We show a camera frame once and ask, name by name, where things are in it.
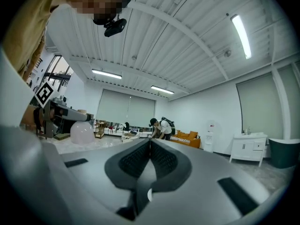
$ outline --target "man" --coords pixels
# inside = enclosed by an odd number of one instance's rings
[[[165,140],[170,140],[171,138],[171,132],[172,128],[170,124],[166,120],[157,120],[156,118],[152,118],[150,120],[151,126],[154,126],[154,133],[152,134],[151,138],[155,136],[158,130],[161,131],[161,135],[159,139],[165,139]]]
[[[105,24],[120,13],[124,7],[124,0],[26,0],[12,20],[2,44],[7,58],[24,81],[27,80],[44,47],[48,20],[52,12],[62,4],[69,4],[78,13],[91,14]],[[25,71],[29,59],[29,69]],[[22,123],[35,124],[35,109],[34,106],[28,106]]]

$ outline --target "orange sofa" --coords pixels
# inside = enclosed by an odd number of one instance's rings
[[[197,136],[198,136],[197,132],[190,131],[190,133],[183,133],[180,130],[177,130],[177,134],[174,135],[174,136],[171,136],[170,141],[175,142],[175,143],[180,143],[180,144],[183,144],[183,145],[187,145],[187,146],[190,146],[190,147],[194,147],[194,148],[200,148],[201,139],[196,138]],[[188,140],[188,141],[183,142],[183,141],[177,140],[177,138],[185,139],[185,140]]]

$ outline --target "fluorescent light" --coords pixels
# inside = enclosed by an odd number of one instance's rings
[[[102,72],[102,71],[95,70],[95,69],[92,69],[92,72],[96,73],[96,74],[104,75],[104,76],[109,76],[109,77],[114,77],[114,78],[122,79],[122,76],[116,75],[116,74],[113,74],[113,73]]]
[[[174,92],[172,92],[172,91],[169,91],[169,90],[166,90],[166,89],[162,89],[162,88],[159,88],[159,87],[156,87],[156,86],[152,86],[151,88],[155,89],[155,90],[158,90],[158,91],[161,91],[161,92],[166,92],[166,93],[169,93],[169,94],[174,94]]]
[[[251,58],[252,54],[251,54],[249,40],[248,40],[247,33],[246,33],[245,27],[243,25],[243,22],[242,22],[240,16],[234,15],[231,18],[231,21],[233,22],[236,30],[238,31],[240,40],[242,41],[246,59]]]

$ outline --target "black cap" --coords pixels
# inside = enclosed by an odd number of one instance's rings
[[[117,14],[119,14],[124,8],[127,7],[130,1],[131,0],[122,0],[122,4],[118,4],[118,7],[116,8]],[[105,14],[104,17],[100,14],[94,14],[93,21],[96,25],[105,25],[114,20],[117,14]]]
[[[156,118],[152,118],[152,119],[150,120],[150,124],[151,124],[151,126],[153,126],[153,125],[154,125],[154,123],[156,123],[156,122],[157,122]]]

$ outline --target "head-mounted camera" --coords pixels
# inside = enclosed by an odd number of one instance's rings
[[[115,34],[118,34],[122,32],[126,26],[126,19],[119,19],[119,13],[127,7],[128,3],[131,0],[122,0],[122,2],[117,4],[116,7],[116,13],[115,14],[94,14],[93,22],[96,25],[104,26],[106,28],[106,31],[104,33],[104,36],[111,37]]]

